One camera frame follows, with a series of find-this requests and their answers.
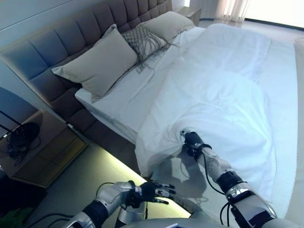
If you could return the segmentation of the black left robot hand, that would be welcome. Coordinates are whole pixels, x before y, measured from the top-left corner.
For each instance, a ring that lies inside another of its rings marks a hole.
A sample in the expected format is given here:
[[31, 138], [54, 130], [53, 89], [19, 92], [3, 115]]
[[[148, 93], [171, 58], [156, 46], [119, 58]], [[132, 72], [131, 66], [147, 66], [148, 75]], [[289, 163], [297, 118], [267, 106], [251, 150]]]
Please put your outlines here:
[[142, 184], [140, 188], [140, 199], [144, 202], [169, 204], [168, 201], [159, 198], [173, 200], [176, 194], [175, 187], [171, 184], [150, 181]]

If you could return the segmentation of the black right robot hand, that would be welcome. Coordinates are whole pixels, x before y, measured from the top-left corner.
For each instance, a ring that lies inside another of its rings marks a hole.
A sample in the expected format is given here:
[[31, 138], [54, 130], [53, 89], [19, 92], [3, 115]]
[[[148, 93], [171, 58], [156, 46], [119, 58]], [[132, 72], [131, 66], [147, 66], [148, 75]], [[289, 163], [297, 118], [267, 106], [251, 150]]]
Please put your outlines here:
[[180, 131], [180, 135], [184, 137], [184, 144], [188, 149], [201, 148], [204, 142], [196, 132], [188, 132], [186, 130]]

